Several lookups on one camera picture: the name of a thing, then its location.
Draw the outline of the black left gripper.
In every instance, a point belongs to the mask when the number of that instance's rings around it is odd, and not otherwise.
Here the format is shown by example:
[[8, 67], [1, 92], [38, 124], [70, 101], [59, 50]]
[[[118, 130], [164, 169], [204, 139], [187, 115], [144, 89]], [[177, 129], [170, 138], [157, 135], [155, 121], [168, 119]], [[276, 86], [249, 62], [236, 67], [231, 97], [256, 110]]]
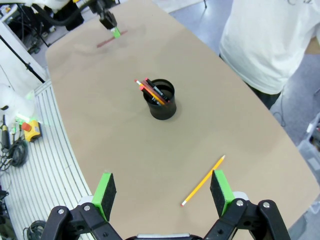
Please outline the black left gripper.
[[119, 38], [121, 33], [117, 27], [117, 21], [114, 14], [110, 11], [104, 11], [104, 9], [110, 8], [109, 0], [88, 0], [86, 2], [88, 7], [94, 14], [98, 14], [100, 16], [99, 21], [102, 25], [109, 31], [112, 32], [115, 38]]

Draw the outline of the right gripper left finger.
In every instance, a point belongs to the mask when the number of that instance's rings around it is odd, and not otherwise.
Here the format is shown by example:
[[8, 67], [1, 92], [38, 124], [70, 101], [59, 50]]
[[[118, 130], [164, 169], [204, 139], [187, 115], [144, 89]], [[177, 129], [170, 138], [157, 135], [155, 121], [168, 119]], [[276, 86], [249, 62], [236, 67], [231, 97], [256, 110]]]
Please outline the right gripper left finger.
[[66, 206], [52, 208], [42, 240], [78, 240], [83, 234], [91, 234], [96, 240], [120, 240], [120, 235], [109, 223], [116, 196], [112, 173], [103, 173], [92, 200], [70, 210]]

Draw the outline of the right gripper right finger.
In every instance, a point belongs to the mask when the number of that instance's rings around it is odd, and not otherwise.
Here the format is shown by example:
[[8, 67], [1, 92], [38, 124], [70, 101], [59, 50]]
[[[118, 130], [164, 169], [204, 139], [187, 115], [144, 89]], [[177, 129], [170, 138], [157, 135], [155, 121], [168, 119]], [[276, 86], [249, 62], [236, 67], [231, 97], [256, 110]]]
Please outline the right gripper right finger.
[[212, 172], [210, 191], [218, 220], [205, 240], [231, 240], [238, 230], [247, 230], [254, 240], [289, 240], [290, 235], [273, 200], [258, 204], [236, 198], [222, 170]]

